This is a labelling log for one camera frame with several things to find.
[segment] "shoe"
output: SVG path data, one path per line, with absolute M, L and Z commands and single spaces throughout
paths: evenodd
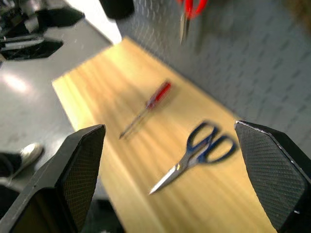
M 33 143 L 23 148 L 19 152 L 20 157 L 21 157 L 20 168 L 14 173 L 13 176 L 16 176 L 25 167 L 32 164 L 42 154 L 42 151 L 43 151 L 43 146 L 39 143 Z

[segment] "wooden board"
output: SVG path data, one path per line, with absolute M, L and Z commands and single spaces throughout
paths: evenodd
M 166 79 L 173 90 L 125 139 L 122 130 Z M 185 152 L 203 120 L 238 142 L 236 117 L 130 39 L 53 82 L 75 130 L 105 124 L 101 180 L 128 232 L 275 232 L 248 179 L 241 151 L 150 189 Z

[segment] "gray floor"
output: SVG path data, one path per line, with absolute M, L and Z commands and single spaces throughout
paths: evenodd
M 45 36 L 62 39 L 64 46 L 47 59 L 5 62 L 0 68 L 0 150 L 19 150 L 32 142 L 45 146 L 37 163 L 11 182 L 17 190 L 73 132 L 52 81 L 110 45 L 85 20 L 72 28 L 50 29 Z

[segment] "pegboard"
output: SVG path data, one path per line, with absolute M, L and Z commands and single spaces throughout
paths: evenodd
M 285 132 L 311 158 L 311 35 L 282 1 L 210 0 L 183 45 L 177 1 L 134 4 L 117 22 L 122 36 L 242 119 Z

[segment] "screwdriver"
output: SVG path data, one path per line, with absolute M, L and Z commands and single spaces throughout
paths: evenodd
M 156 92 L 151 96 L 151 98 L 146 103 L 146 107 L 139 113 L 139 115 L 132 121 L 132 123 L 126 127 L 126 129 L 120 134 L 119 139 L 123 138 L 123 136 L 138 122 L 139 119 L 145 115 L 148 110 L 154 109 L 158 103 L 165 97 L 168 93 L 172 84 L 170 81 L 165 81 Z

